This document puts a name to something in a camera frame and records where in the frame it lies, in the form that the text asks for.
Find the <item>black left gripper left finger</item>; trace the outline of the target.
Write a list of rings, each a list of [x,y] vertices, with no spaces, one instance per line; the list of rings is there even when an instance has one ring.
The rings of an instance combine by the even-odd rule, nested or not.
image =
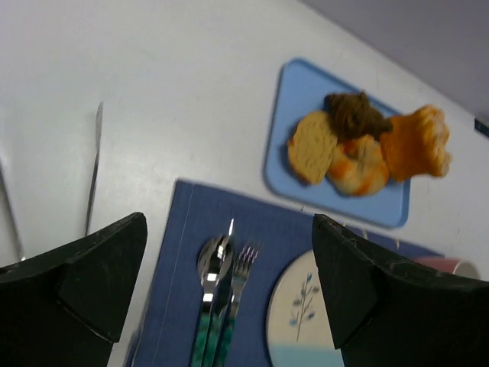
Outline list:
[[[143,213],[1,269],[3,366],[106,366],[147,241]]]

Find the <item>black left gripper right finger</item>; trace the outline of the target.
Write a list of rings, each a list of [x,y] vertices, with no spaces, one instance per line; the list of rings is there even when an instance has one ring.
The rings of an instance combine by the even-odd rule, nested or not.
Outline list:
[[[313,252],[346,366],[486,366],[488,283],[429,268],[315,215]]]

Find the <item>round orange white bun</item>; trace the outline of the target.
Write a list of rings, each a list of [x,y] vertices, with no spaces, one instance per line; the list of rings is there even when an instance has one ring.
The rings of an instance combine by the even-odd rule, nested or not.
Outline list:
[[[380,144],[370,135],[337,144],[327,178],[345,196],[370,196],[384,189],[389,170]]]

